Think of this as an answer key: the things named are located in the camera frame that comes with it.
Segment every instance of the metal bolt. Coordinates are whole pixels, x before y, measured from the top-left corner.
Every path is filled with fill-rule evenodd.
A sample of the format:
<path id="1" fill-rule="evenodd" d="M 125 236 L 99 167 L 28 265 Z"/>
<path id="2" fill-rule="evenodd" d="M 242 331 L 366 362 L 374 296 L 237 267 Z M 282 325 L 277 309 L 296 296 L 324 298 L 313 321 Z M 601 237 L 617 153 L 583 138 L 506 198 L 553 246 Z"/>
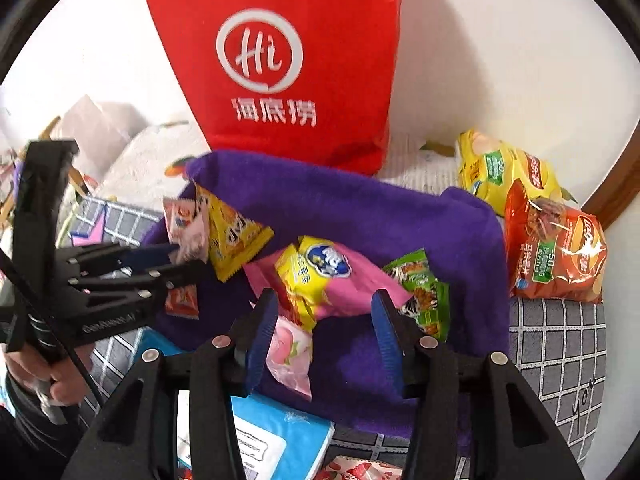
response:
<path id="1" fill-rule="evenodd" d="M 145 363 L 152 363 L 160 356 L 160 352 L 155 348 L 150 348 L 149 350 L 145 350 L 142 352 L 142 360 Z"/>
<path id="2" fill-rule="evenodd" d="M 438 340 L 430 335 L 425 335 L 420 338 L 420 346 L 422 348 L 436 348 Z"/>
<path id="3" fill-rule="evenodd" d="M 217 335 L 212 343 L 216 348 L 226 348 L 231 344 L 231 338 L 228 335 Z"/>
<path id="4" fill-rule="evenodd" d="M 491 361 L 497 365 L 503 366 L 509 362 L 509 358 L 502 352 L 494 352 L 491 354 Z"/>

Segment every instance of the yellow chip bag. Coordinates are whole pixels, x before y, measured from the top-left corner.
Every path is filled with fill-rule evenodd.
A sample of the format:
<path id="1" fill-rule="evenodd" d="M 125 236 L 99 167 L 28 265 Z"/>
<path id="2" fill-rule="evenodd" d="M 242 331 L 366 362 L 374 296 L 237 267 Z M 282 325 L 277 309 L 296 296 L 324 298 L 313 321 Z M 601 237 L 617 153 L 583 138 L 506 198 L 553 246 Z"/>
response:
<path id="1" fill-rule="evenodd" d="M 293 244 L 282 251 L 275 269 L 287 290 L 292 321 L 305 330 L 312 330 L 316 326 L 313 307 L 324 300 L 328 279 L 313 272 L 304 253 L 301 254 Z"/>
<path id="2" fill-rule="evenodd" d="M 226 282 L 273 237 L 273 230 L 242 216 L 198 184 L 196 210 L 209 209 L 209 259 Z"/>
<path id="3" fill-rule="evenodd" d="M 460 186 L 489 203 L 500 216 L 517 179 L 530 199 L 542 196 L 562 202 L 562 188 L 551 165 L 506 142 L 469 130 L 460 134 L 456 156 Z"/>

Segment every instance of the red paper bag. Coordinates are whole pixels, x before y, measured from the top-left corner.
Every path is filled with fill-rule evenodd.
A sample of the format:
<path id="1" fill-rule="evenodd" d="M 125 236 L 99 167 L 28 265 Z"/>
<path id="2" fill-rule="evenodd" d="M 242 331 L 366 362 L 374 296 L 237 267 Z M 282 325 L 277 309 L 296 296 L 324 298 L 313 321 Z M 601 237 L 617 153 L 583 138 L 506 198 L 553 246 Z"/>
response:
<path id="1" fill-rule="evenodd" d="M 212 149 L 379 170 L 400 0 L 147 0 Z"/>

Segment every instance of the snack bag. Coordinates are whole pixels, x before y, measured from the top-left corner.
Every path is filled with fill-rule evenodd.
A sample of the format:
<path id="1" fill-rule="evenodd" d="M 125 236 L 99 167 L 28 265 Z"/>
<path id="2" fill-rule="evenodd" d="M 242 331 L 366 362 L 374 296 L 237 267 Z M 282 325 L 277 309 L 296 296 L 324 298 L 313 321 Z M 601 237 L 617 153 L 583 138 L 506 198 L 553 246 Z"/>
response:
<path id="1" fill-rule="evenodd" d="M 146 2 L 213 150 L 380 169 L 400 0 Z"/>
<path id="2" fill-rule="evenodd" d="M 278 382 L 308 400 L 311 330 L 318 320 L 371 312 L 371 297 L 379 288 L 386 288 L 396 308 L 412 297 L 361 254 L 311 236 L 301 237 L 298 247 L 291 244 L 243 269 L 256 296 L 265 287 L 278 295 L 280 317 L 267 368 Z"/>
<path id="3" fill-rule="evenodd" d="M 529 198 L 562 200 L 562 188 L 548 162 L 475 130 L 460 134 L 456 144 L 460 186 L 504 216 L 507 193 L 520 179 Z"/>
<path id="4" fill-rule="evenodd" d="M 607 245 L 595 216 L 546 198 L 527 199 L 516 180 L 504 220 L 512 296 L 602 302 Z"/>
<path id="5" fill-rule="evenodd" d="M 196 203 L 187 198 L 163 198 L 164 224 L 169 243 L 180 243 L 180 237 L 196 215 Z"/>
<path id="6" fill-rule="evenodd" d="M 280 384 L 309 401 L 311 386 L 308 373 L 311 358 L 311 332 L 302 330 L 284 316 L 278 316 L 265 364 Z"/>
<path id="7" fill-rule="evenodd" d="M 209 218 L 209 258 L 221 282 L 226 282 L 273 237 L 273 230 L 243 217 L 213 193 L 196 184 L 198 210 Z"/>
<path id="8" fill-rule="evenodd" d="M 371 297 L 386 288 L 396 308 L 411 294 L 364 256 L 329 240 L 303 236 L 275 264 L 292 306 L 292 322 L 311 330 L 329 316 L 371 312 Z"/>
<path id="9" fill-rule="evenodd" d="M 314 480 L 400 480 L 401 476 L 402 469 L 395 465 L 337 456 L 316 474 Z"/>
<path id="10" fill-rule="evenodd" d="M 196 214 L 195 200 L 164 198 L 162 203 L 169 241 L 180 244 L 180 248 L 169 255 L 171 262 L 181 264 L 196 259 L 206 262 L 209 249 L 207 211 Z M 196 286 L 172 288 L 164 303 L 164 311 L 171 316 L 198 319 Z"/>
<path id="11" fill-rule="evenodd" d="M 440 282 L 429 270 L 424 249 L 406 254 L 383 269 L 413 297 L 400 307 L 427 335 L 446 341 L 449 334 L 449 285 Z"/>

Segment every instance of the paper label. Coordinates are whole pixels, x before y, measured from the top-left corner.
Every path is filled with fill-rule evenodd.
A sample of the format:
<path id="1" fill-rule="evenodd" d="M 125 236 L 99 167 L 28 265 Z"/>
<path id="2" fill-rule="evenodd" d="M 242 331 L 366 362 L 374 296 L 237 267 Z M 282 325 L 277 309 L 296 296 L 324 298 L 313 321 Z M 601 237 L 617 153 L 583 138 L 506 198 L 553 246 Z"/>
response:
<path id="1" fill-rule="evenodd" d="M 269 431 L 234 416 L 238 446 L 247 480 L 270 480 L 287 447 L 286 441 Z M 191 467 L 189 443 L 189 393 L 178 395 L 178 459 Z"/>
<path id="2" fill-rule="evenodd" d="M 540 242 L 536 254 L 536 263 L 533 269 L 533 281 L 537 283 L 548 283 L 553 276 L 553 268 L 556 257 L 556 241 Z"/>

